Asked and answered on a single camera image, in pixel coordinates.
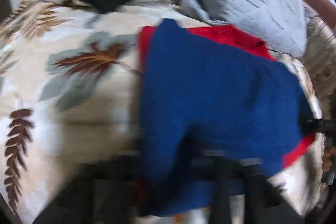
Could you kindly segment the person's right hand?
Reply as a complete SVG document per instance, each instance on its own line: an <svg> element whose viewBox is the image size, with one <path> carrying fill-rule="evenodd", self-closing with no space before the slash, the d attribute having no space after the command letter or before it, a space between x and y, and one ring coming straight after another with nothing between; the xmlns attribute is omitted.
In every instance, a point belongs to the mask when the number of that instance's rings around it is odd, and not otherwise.
<svg viewBox="0 0 336 224"><path fill-rule="evenodd" d="M332 165L333 159L335 158L335 147L325 147L322 157L322 170L323 172L329 172Z"/></svg>

